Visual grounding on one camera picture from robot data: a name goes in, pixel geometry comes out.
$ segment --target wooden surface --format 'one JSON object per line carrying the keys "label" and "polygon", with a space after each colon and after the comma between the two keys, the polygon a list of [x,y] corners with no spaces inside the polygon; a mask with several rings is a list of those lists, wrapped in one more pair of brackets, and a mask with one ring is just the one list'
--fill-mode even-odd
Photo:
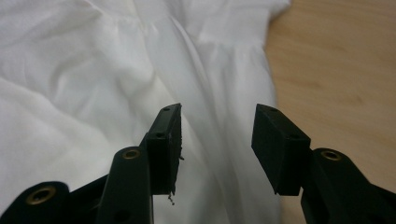
{"label": "wooden surface", "polygon": [[[266,46],[278,106],[312,138],[396,192],[396,1],[293,0]],[[283,223],[305,223],[284,198]]]}

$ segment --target white fabric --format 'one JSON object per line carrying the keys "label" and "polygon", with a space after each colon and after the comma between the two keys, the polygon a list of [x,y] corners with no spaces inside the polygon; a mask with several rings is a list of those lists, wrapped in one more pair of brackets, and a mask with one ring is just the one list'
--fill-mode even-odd
{"label": "white fabric", "polygon": [[106,174],[182,103],[176,205],[155,196],[155,223],[278,223],[250,138],[255,105],[275,105],[262,45],[288,4],[0,1],[0,212],[37,183]]}

